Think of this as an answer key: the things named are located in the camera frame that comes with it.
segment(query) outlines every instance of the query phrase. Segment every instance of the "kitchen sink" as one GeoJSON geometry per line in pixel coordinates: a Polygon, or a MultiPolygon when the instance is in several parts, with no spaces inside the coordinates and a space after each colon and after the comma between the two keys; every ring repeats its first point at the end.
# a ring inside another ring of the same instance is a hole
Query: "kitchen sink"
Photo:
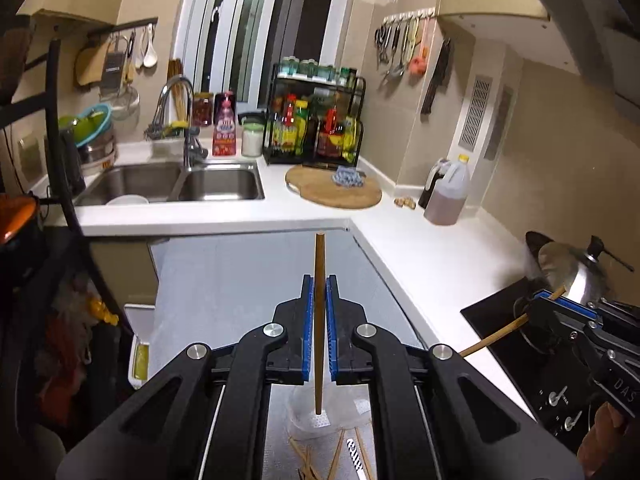
{"type": "Polygon", "coordinates": [[[264,198],[255,163],[212,162],[185,170],[167,162],[109,168],[80,194],[76,205],[105,205],[126,194],[152,203],[264,198]]]}
{"type": "Polygon", "coordinates": [[[255,164],[213,163],[196,166],[184,177],[179,201],[261,200],[260,174],[255,164]]]}
{"type": "Polygon", "coordinates": [[[77,206],[105,205],[122,195],[140,195],[149,202],[166,202],[180,178],[182,166],[177,163],[115,166],[102,173],[84,190],[77,206]]]}

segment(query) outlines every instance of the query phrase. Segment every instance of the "scissors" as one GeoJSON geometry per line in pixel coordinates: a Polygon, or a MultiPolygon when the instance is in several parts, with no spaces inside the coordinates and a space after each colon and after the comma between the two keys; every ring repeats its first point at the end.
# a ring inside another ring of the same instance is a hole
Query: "scissors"
{"type": "Polygon", "coordinates": [[[386,54],[386,48],[389,44],[389,36],[390,36],[391,27],[389,27],[386,23],[380,25],[380,28],[376,29],[374,38],[376,40],[376,47],[378,48],[378,66],[381,63],[388,64],[389,58],[386,54]]]}

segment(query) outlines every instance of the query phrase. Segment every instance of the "chrome faucet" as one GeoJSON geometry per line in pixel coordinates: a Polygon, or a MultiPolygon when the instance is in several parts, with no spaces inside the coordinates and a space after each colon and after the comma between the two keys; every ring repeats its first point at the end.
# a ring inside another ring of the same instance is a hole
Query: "chrome faucet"
{"type": "Polygon", "coordinates": [[[171,88],[177,84],[183,85],[187,90],[187,127],[184,129],[184,150],[182,152],[182,164],[188,170],[191,169],[192,161],[205,160],[209,151],[203,148],[198,135],[200,129],[197,126],[191,126],[193,121],[193,84],[186,76],[178,74],[173,76],[160,91],[160,97],[158,98],[158,106],[156,107],[156,113],[154,118],[145,130],[145,135],[151,140],[158,140],[162,138],[162,131],[164,130],[164,114],[166,111],[166,104],[169,100],[169,94],[171,88]]]}

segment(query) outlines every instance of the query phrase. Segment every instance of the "range hood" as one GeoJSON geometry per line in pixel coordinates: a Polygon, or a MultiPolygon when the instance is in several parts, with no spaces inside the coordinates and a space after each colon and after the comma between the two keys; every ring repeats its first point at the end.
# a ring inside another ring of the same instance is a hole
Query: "range hood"
{"type": "Polygon", "coordinates": [[[580,74],[611,88],[618,110],[640,123],[640,34],[618,0],[540,0],[580,74]]]}

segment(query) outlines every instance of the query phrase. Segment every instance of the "stovetop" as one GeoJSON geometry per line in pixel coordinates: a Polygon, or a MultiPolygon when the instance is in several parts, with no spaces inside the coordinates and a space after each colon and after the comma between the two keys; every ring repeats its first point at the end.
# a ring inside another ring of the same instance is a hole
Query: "stovetop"
{"type": "MultiPolygon", "coordinates": [[[[537,290],[539,287],[523,278],[467,307],[462,315],[478,336],[485,338],[513,321],[514,303],[537,290]]],[[[572,348],[559,346],[554,348],[553,354],[543,354],[530,346],[520,331],[516,331],[492,344],[489,350],[538,422],[565,446],[577,452],[603,399],[589,383],[588,371],[573,354],[572,348]],[[557,402],[549,402],[551,393],[561,394],[557,402]]]]}

